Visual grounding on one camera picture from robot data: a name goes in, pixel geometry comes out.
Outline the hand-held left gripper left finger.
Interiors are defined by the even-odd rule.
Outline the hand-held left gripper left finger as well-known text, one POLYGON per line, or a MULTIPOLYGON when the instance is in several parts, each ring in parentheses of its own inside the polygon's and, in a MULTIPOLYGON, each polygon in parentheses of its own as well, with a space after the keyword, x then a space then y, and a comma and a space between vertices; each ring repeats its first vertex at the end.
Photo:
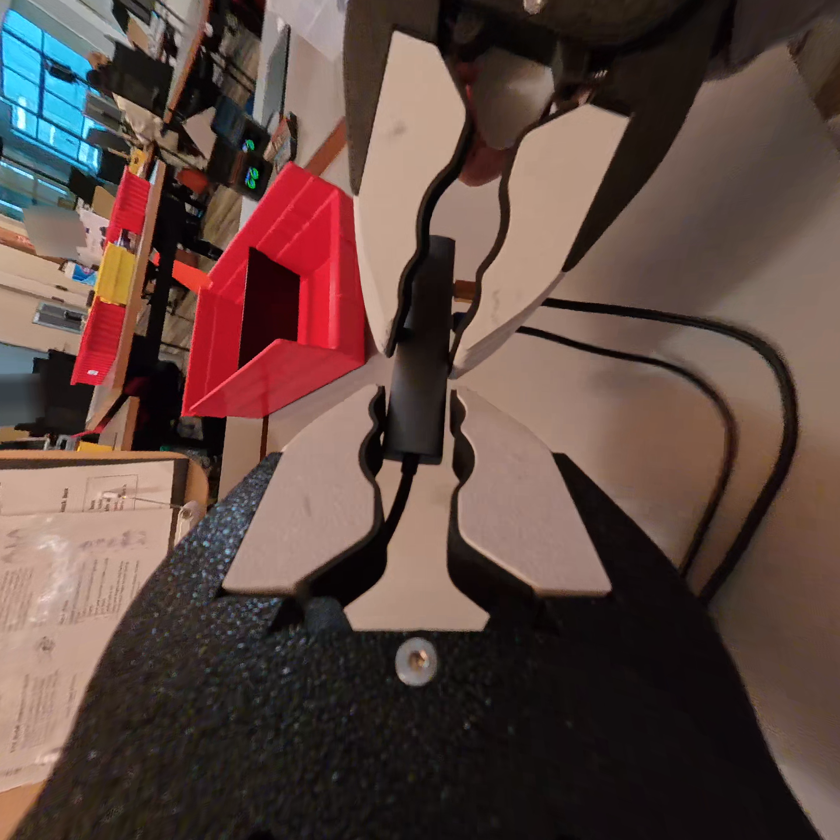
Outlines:
POLYGON ((382 467, 385 388, 365 385, 281 451, 222 583, 231 595, 330 597, 348 606, 386 567, 382 467))

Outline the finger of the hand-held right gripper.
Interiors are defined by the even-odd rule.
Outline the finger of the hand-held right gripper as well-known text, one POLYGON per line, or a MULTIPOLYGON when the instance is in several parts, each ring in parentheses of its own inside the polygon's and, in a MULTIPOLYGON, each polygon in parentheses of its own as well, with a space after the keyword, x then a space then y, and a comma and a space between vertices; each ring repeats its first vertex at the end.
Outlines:
POLYGON ((440 49, 395 31, 353 197, 364 308, 382 355, 396 349, 432 212, 455 179, 472 128, 465 86, 440 49))
POLYGON ((500 243, 479 269, 450 379, 489 359, 557 287, 630 118, 586 104, 528 131, 500 186, 500 243))

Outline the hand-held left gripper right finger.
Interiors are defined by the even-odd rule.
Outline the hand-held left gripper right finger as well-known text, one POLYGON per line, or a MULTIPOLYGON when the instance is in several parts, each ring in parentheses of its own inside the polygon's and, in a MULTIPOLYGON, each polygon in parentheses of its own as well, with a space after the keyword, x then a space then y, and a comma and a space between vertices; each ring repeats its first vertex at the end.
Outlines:
POLYGON ((455 536, 535 595, 613 587, 549 447, 466 388, 451 395, 455 536))

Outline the grey usb hub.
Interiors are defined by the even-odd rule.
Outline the grey usb hub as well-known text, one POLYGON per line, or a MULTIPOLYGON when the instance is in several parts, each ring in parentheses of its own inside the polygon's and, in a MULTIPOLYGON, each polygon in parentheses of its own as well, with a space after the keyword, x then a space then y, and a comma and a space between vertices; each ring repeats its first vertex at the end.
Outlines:
POLYGON ((395 498, 376 547, 385 550, 402 518, 417 468, 440 464, 453 328, 455 241, 434 235, 413 281, 394 352, 384 456, 401 464, 395 498))

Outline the large red plastic bin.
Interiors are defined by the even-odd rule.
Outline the large red plastic bin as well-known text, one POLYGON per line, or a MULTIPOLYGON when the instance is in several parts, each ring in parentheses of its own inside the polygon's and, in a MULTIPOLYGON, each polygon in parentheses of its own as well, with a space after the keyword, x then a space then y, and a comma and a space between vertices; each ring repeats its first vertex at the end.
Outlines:
POLYGON ((197 295, 182 414, 261 418, 365 363, 353 204, 289 163, 197 295))

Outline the tan document stand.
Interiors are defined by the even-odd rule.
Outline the tan document stand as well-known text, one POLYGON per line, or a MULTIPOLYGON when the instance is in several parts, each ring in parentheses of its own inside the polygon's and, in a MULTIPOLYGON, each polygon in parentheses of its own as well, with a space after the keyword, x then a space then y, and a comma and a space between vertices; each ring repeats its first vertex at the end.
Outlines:
MULTIPOLYGON (((197 517, 207 513, 208 480, 203 467, 186 455, 161 451, 58 451, 58 450, 4 450, 1 453, 2 469, 40 469, 47 467, 81 466, 92 464, 134 464, 144 461, 170 460, 184 468, 175 470, 176 502, 195 502, 197 517)), ((37 802, 45 782, 19 785, 1 793, 1 838, 12 837, 18 825, 37 802)))

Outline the black device with green display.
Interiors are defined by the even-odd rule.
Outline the black device with green display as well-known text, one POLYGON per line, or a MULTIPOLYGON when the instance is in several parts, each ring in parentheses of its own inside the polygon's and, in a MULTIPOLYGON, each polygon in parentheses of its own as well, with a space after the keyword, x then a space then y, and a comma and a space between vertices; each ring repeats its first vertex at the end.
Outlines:
POLYGON ((258 201, 265 194, 271 165, 265 159, 269 135, 247 114, 216 136, 206 165, 208 181, 258 201))

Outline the orange cone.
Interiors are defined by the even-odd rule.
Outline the orange cone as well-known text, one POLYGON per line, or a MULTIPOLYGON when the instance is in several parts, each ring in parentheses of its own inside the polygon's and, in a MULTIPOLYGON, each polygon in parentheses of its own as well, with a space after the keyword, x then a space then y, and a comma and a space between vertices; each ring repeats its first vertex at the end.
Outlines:
POLYGON ((193 255, 177 249, 171 271, 173 280, 198 294, 212 285, 209 275, 193 264, 193 255))

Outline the printed instruction sheets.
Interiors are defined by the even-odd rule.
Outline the printed instruction sheets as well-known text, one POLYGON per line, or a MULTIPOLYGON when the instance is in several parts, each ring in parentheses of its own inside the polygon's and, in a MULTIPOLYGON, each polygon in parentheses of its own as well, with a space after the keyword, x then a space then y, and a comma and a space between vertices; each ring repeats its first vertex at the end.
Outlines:
POLYGON ((44 781, 132 600, 168 553, 183 459, 2 468, 2 792, 44 781))

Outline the wooden table with black legs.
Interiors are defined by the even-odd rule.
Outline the wooden table with black legs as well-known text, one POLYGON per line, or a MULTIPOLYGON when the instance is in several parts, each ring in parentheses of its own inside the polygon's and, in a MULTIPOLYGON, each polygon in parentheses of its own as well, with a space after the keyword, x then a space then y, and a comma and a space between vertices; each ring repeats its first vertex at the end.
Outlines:
MULTIPOLYGON (((170 125, 177 113, 187 78, 195 64, 196 54, 202 47, 207 34, 206 30, 212 6, 213 2, 197 1, 191 2, 188 8, 188 16, 185 18, 182 30, 182 42, 178 49, 170 90, 164 106, 165 127, 170 125)), ((109 329, 120 327, 119 342, 117 344, 110 342, 108 345, 108 348, 112 350, 108 357, 108 369, 104 373, 102 383, 94 387, 86 425, 82 431, 76 434, 77 438, 99 434, 112 417, 119 412, 125 401, 125 385, 128 380, 127 370, 130 353, 137 336, 135 329, 140 315, 141 303, 144 300, 143 293, 146 288, 146 280, 152 265, 151 252, 154 236, 171 234, 175 231, 173 220, 166 218, 163 222, 161 221, 161 199, 165 194, 165 188, 173 185, 172 168, 165 165, 157 143, 148 142, 143 150, 150 154, 141 171, 142 182, 149 188, 148 200, 143 214, 143 227, 139 233, 137 248, 134 251, 135 261, 128 285, 127 302, 124 306, 117 305, 122 314, 122 319, 120 322, 116 322, 115 319, 100 320, 101 298, 95 296, 81 336, 77 364, 83 364, 83 351, 90 344, 110 337, 109 329)), ((149 313, 144 335, 146 353, 143 356, 143 361, 150 364, 156 364, 159 360, 161 337, 174 281, 172 275, 176 264, 176 245, 173 243, 166 244, 162 248, 158 248, 157 252, 161 254, 159 264, 155 267, 159 274, 154 278, 154 289, 148 299, 149 313)))

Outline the small red bin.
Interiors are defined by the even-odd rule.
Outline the small red bin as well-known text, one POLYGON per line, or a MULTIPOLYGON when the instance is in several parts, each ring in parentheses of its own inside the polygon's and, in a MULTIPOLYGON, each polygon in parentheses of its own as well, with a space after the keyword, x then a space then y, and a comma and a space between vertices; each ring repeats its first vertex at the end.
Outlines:
POLYGON ((94 296, 70 377, 71 385, 104 383, 117 359, 124 322, 124 306, 94 296))
POLYGON ((124 233, 141 235, 151 194, 151 184, 123 169, 106 231, 106 241, 116 244, 124 233))

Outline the small yellow bin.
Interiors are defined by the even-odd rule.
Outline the small yellow bin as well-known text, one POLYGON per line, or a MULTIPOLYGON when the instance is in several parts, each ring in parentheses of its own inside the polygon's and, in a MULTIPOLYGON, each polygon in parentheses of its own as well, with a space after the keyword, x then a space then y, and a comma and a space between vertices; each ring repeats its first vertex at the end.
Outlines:
POLYGON ((102 301, 126 307, 136 265, 135 254, 115 243, 108 243, 98 269, 95 295, 102 301))

